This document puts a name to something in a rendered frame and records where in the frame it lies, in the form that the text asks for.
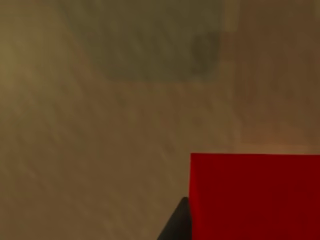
olive green area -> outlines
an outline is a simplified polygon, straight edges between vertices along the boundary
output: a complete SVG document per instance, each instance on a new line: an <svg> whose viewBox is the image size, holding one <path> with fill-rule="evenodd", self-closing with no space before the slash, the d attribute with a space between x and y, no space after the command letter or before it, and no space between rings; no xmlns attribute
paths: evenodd
<svg viewBox="0 0 320 240"><path fill-rule="evenodd" d="M114 81L187 81L217 62L222 0L60 0L88 55Z"/></svg>

black object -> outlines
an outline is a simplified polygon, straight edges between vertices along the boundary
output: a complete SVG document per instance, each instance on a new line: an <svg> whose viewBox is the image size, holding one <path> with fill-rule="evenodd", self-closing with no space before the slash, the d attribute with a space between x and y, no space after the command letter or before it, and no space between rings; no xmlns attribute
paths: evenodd
<svg viewBox="0 0 320 240"><path fill-rule="evenodd" d="M192 240L189 199L183 197L157 240Z"/></svg>

textured surface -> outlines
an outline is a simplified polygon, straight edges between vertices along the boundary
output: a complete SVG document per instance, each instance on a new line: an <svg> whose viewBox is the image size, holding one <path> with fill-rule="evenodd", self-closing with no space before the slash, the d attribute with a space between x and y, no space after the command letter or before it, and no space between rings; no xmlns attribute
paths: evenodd
<svg viewBox="0 0 320 240"><path fill-rule="evenodd" d="M315 2L203 0L206 19L171 1L189 21L165 17L166 1L87 2L0 1L0 238L155 239L188 192L190 152L317 145ZM146 52L122 64L140 17L158 52L138 42ZM157 19L162 32L148 32ZM127 43L103 35L108 24Z"/></svg>

red box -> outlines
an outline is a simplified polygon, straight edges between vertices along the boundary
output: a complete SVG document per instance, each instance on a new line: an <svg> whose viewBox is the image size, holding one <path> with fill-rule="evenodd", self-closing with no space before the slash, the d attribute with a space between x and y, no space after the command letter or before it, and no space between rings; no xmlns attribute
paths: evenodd
<svg viewBox="0 0 320 240"><path fill-rule="evenodd" d="M320 156L191 154L193 240L319 240Z"/></svg>

brown surface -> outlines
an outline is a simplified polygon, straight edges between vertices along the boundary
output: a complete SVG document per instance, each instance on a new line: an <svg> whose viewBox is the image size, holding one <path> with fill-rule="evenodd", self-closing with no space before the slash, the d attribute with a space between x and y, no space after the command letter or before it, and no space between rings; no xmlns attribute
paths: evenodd
<svg viewBox="0 0 320 240"><path fill-rule="evenodd" d="M54 0L2 1L0 238L155 239L188 192L190 152L258 151L253 141L280 143L264 151L292 152L292 143L310 151L313 3L259 2L241 1L238 22L239 1L225 1L221 61L206 74L214 81L145 82L110 80ZM274 133L280 120L286 131Z"/></svg>

